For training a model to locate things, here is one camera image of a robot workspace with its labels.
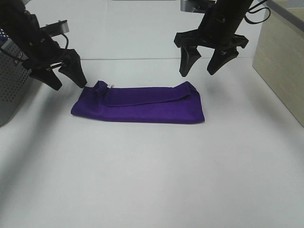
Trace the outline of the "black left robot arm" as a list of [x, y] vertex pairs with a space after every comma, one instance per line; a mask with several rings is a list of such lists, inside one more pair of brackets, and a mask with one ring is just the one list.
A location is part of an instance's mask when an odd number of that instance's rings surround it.
[[26, 55], [22, 65], [31, 71], [31, 78], [59, 90], [62, 83], [53, 71], [58, 69], [78, 87], [85, 87], [87, 80], [78, 53], [67, 46], [61, 48], [53, 40], [55, 36], [66, 37], [69, 31], [66, 20], [41, 27], [36, 15], [26, 9], [23, 1], [2, 0], [0, 27]]

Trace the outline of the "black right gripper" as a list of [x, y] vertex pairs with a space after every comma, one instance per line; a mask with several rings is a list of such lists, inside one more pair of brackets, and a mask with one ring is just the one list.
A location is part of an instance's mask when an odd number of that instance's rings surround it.
[[197, 46], [215, 49], [207, 66], [210, 75], [214, 75], [221, 67], [235, 59], [239, 52], [237, 47], [245, 48], [249, 40], [242, 35], [233, 35], [229, 42], [220, 44], [213, 38], [208, 38], [199, 33], [198, 29], [176, 33], [174, 44], [180, 48], [181, 61], [179, 72], [186, 77], [195, 62], [201, 58]]

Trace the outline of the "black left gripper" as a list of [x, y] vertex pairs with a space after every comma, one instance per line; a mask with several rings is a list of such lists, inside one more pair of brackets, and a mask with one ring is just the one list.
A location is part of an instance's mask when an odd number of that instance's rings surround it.
[[49, 35], [22, 41], [22, 51], [27, 56], [22, 65], [31, 69], [31, 77], [58, 91], [62, 83], [51, 70], [53, 64], [60, 64], [59, 72], [70, 78], [78, 87], [87, 84], [78, 53], [74, 49], [61, 48]]

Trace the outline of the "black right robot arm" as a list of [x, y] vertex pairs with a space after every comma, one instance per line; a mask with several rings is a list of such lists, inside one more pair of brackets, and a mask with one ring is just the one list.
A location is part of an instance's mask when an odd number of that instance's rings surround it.
[[214, 49], [207, 66], [210, 75], [238, 56], [237, 47], [245, 48], [248, 39], [236, 34], [252, 4], [251, 0], [203, 0], [204, 16], [197, 29], [175, 35], [174, 44], [180, 49], [179, 72], [187, 76], [201, 57], [197, 47]]

